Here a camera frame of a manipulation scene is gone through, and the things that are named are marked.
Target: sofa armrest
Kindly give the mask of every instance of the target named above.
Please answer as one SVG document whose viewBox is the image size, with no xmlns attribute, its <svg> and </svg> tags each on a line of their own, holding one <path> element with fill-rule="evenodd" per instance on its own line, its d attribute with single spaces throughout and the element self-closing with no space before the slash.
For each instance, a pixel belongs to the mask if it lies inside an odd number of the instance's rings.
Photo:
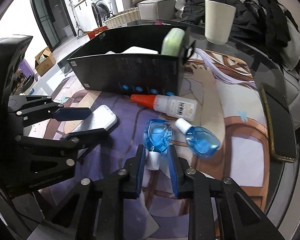
<svg viewBox="0 0 300 240">
<path fill-rule="evenodd" d="M 141 20 L 172 20 L 176 0 L 146 0 L 138 3 Z"/>
</svg>

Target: black box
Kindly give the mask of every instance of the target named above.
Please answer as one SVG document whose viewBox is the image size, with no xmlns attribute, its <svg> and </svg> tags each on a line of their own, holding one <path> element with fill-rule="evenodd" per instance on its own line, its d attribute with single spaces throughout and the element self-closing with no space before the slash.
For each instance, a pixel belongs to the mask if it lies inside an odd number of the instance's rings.
<svg viewBox="0 0 300 240">
<path fill-rule="evenodd" d="M 178 57 L 156 54 L 120 54 L 132 46 L 161 52 L 172 28 L 183 29 Z M 102 32 L 69 57 L 78 79 L 89 90 L 123 95 L 177 95 L 188 60 L 190 28 L 173 25 L 137 25 Z"/>
</svg>

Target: white plastic bottle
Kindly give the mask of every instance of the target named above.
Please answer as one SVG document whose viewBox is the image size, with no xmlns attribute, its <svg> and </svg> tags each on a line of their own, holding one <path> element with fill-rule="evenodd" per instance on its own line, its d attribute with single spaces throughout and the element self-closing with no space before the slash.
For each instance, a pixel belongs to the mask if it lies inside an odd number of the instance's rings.
<svg viewBox="0 0 300 240">
<path fill-rule="evenodd" d="M 140 105 L 165 113 L 168 116 L 194 120 L 197 101 L 177 96 L 131 95 L 130 100 Z"/>
</svg>

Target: washing machine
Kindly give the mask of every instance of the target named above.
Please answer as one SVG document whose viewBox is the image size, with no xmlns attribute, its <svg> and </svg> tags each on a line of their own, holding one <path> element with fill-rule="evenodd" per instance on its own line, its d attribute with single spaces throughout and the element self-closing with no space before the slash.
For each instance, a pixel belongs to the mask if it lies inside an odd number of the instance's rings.
<svg viewBox="0 0 300 240">
<path fill-rule="evenodd" d="M 104 21 L 118 13 L 115 0 L 90 0 L 96 28 L 105 26 Z"/>
</svg>

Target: black jacket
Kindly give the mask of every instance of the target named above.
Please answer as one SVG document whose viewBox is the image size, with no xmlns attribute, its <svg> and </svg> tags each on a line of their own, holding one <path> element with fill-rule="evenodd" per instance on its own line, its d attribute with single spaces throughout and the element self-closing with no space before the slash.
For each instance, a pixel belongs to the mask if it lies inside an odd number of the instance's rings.
<svg viewBox="0 0 300 240">
<path fill-rule="evenodd" d="M 204 21 L 204 1 L 205 0 L 186 0 L 181 22 L 198 25 L 201 20 Z M 287 46 L 290 35 L 285 15 L 277 5 L 277 0 L 270 0 L 269 4 L 266 3 L 266 0 L 258 0 L 260 5 L 267 10 L 275 9 L 273 14 L 267 13 L 267 15 L 262 8 L 259 8 L 259 13 L 256 14 L 255 9 L 252 9 L 249 3 L 242 3 L 240 0 L 213 1 L 226 3 L 236 7 L 230 37 L 245 41 L 266 53 L 274 62 L 282 64 L 280 52 L 283 47 Z"/>
<path fill-rule="evenodd" d="M 186 6 L 183 10 L 181 22 L 199 25 L 200 21 L 204 21 L 204 1 L 205 0 L 186 0 Z M 226 3 L 236 7 L 234 17 L 234 25 L 232 28 L 232 37 L 243 39 L 259 38 L 262 35 L 258 28 L 258 21 L 251 11 L 240 0 L 212 0 L 216 2 Z"/>
</svg>

